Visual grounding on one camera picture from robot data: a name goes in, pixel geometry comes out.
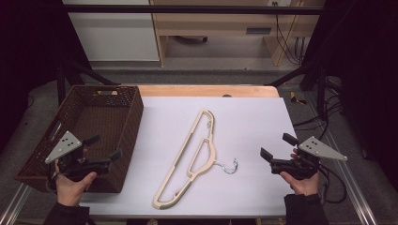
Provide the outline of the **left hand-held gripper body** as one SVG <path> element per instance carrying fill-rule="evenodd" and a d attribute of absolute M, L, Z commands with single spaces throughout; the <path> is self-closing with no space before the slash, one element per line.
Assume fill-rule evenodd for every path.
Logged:
<path fill-rule="evenodd" d="M 104 175 L 110 171 L 111 161 L 108 158 L 91 160 L 84 155 L 88 146 L 82 144 L 70 131 L 66 131 L 55 145 L 49 156 L 44 160 L 47 165 L 47 179 L 52 181 L 56 177 L 51 164 L 56 162 L 59 172 L 68 179 L 77 182 L 86 175 L 95 172 L 97 175 Z"/>

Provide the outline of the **person's left hand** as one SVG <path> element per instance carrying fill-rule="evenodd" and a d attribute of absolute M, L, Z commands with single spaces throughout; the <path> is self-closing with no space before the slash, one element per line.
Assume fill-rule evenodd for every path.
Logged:
<path fill-rule="evenodd" d="M 57 176 L 54 181 L 56 184 L 57 202 L 65 206 L 78 206 L 85 191 L 88 191 L 97 174 L 90 172 L 82 180 L 74 182 L 59 172 L 58 166 L 55 166 Z"/>

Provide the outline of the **black horizontal frame bar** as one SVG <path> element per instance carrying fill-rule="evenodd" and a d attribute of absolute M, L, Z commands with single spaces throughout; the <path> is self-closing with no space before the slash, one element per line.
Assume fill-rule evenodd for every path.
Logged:
<path fill-rule="evenodd" d="M 197 14 L 277 14 L 321 15 L 322 7 L 235 7 L 235 6 L 144 6 L 144 5 L 64 5 L 67 12 L 79 13 L 197 13 Z"/>

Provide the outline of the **light wooden desk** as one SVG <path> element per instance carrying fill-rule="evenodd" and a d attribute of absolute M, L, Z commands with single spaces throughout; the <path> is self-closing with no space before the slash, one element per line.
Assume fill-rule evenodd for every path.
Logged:
<path fill-rule="evenodd" d="M 238 6 L 321 8 L 326 0 L 149 0 L 152 6 Z M 157 35 L 171 36 L 259 36 L 274 66 L 279 66 L 292 48 L 294 38 L 310 38 L 318 21 L 316 15 L 183 14 L 155 13 Z M 269 35 L 246 35 L 247 27 L 271 27 Z"/>

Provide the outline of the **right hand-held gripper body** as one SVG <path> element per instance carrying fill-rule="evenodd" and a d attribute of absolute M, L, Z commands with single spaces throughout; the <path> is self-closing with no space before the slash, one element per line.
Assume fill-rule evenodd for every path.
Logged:
<path fill-rule="evenodd" d="M 280 174 L 287 172 L 297 180 L 311 178 L 320 168 L 320 159 L 347 160 L 347 157 L 332 149 L 315 137 L 310 137 L 302 143 L 295 145 L 298 156 L 289 160 L 276 159 L 270 163 L 271 172 Z"/>

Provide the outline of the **dark curtain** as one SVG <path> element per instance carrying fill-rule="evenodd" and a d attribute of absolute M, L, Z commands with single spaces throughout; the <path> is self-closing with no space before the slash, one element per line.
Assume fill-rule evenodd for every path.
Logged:
<path fill-rule="evenodd" d="M 90 64 L 64 0 L 0 0 L 0 152 L 28 107 L 31 90 L 56 79 L 66 59 Z"/>
<path fill-rule="evenodd" d="M 306 52 L 342 81 L 343 104 L 365 149 L 398 191 L 398 0 L 325 0 Z"/>

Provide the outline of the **brown woven basket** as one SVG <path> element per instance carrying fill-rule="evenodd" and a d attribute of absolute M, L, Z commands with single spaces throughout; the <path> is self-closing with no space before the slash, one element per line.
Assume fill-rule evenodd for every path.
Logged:
<path fill-rule="evenodd" d="M 90 158 L 104 158 L 116 150 L 121 150 L 122 156 L 111 164 L 107 174 L 96 178 L 90 190 L 120 192 L 130 166 L 143 110 L 141 94 L 136 86 L 73 86 L 15 179 L 44 192 L 47 176 L 44 159 L 61 136 L 66 131 L 80 139 L 99 134 L 99 142 L 88 150 Z"/>

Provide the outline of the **person's right hand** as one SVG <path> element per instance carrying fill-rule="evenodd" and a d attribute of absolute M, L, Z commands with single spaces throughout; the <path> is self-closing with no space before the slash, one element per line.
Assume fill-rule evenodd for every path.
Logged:
<path fill-rule="evenodd" d="M 310 196 L 318 193 L 319 173 L 317 172 L 311 178 L 297 180 L 288 172 L 281 172 L 282 179 L 291 186 L 296 195 Z"/>

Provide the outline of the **white table cover sheet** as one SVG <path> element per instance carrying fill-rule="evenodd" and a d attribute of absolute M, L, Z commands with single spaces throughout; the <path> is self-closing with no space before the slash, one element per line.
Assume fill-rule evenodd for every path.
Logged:
<path fill-rule="evenodd" d="M 267 149 L 276 158 L 289 158 L 290 144 L 283 140 L 294 129 L 280 97 L 145 97 L 137 143 L 122 191 L 86 193 L 82 204 L 94 216 L 109 218 L 266 218 L 285 213 L 283 198 L 290 186 L 271 173 L 260 156 Z M 207 120 L 215 118 L 213 143 L 219 165 L 198 176 L 173 207 L 159 210 L 153 200 L 166 174 L 188 147 L 169 185 L 162 193 L 170 200 L 188 181 L 187 171 L 207 161 Z"/>

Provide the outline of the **grey desk plate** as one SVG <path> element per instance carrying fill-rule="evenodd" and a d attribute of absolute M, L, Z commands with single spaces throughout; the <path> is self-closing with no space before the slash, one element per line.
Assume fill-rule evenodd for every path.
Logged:
<path fill-rule="evenodd" d="M 246 35 L 269 35 L 271 31 L 271 27 L 247 27 Z"/>

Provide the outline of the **aluminium rail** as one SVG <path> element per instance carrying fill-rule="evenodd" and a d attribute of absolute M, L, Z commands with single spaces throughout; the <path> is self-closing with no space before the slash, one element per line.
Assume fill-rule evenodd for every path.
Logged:
<path fill-rule="evenodd" d="M 0 216 L 0 225 L 14 225 L 20 214 L 32 188 L 25 184 L 20 184 L 10 203 Z"/>
<path fill-rule="evenodd" d="M 315 116 L 317 116 L 318 113 L 316 112 L 316 97 L 312 93 L 304 93 L 304 96 L 308 100 L 309 107 L 311 108 Z M 333 137 L 332 133 L 329 130 L 329 128 L 331 128 L 330 118 L 334 115 L 334 113 L 342 109 L 341 103 L 339 102 L 333 103 L 334 100 L 335 97 L 328 100 L 329 104 L 327 104 L 326 106 L 327 119 L 329 121 L 328 128 L 326 128 L 326 125 L 323 126 L 322 122 L 319 122 L 318 124 L 320 124 L 322 133 L 324 134 L 323 135 L 324 143 L 326 143 L 328 146 L 332 147 L 333 149 L 341 153 L 342 149 L 340 148 L 340 146 L 336 142 L 337 140 Z M 337 173 L 345 183 L 347 196 L 349 196 L 349 199 L 356 211 L 356 214 L 359 217 L 360 223 L 362 225 L 378 225 L 375 215 L 371 207 L 367 203 L 362 190 L 360 189 L 359 183 L 357 182 L 354 174 L 349 168 L 348 160 L 347 161 L 337 160 L 334 161 L 333 163 L 334 166 L 336 167 Z"/>

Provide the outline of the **black metal stand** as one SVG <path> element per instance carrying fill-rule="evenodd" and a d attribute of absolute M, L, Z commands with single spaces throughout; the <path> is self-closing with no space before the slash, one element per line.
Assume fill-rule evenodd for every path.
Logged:
<path fill-rule="evenodd" d="M 91 68 L 84 67 L 71 60 L 64 60 L 62 63 L 59 64 L 56 71 L 57 95 L 59 105 L 62 104 L 67 94 L 66 82 L 69 82 L 71 85 L 84 85 L 84 81 L 81 78 L 82 74 L 85 74 L 104 85 L 116 85 L 116 82 L 112 82 L 102 77 Z"/>
<path fill-rule="evenodd" d="M 316 112 L 320 116 L 322 120 L 327 119 L 327 110 L 325 106 L 325 90 L 326 90 L 326 70 L 323 67 L 321 62 L 316 62 L 315 60 L 311 60 L 309 63 L 306 63 L 303 66 L 289 72 L 287 75 L 284 75 L 280 79 L 277 79 L 274 82 L 267 83 L 267 86 L 278 87 L 293 78 L 296 78 L 298 75 L 303 75 L 303 79 L 301 80 L 299 87 L 302 91 L 309 91 L 315 85 L 317 85 L 316 89 Z"/>

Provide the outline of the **yellow and black tool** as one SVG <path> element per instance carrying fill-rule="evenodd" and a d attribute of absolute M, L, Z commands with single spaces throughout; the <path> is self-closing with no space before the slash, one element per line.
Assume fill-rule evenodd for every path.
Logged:
<path fill-rule="evenodd" d="M 301 105 L 306 105 L 307 101 L 306 100 L 302 100 L 302 99 L 298 99 L 295 92 L 290 92 L 290 100 L 291 102 L 297 103 L 297 104 L 301 104 Z"/>

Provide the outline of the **white cabinet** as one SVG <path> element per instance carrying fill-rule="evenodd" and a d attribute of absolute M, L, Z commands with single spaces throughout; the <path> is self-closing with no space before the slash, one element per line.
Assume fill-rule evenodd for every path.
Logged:
<path fill-rule="evenodd" d="M 159 61 L 150 13 L 70 13 L 91 62 Z"/>

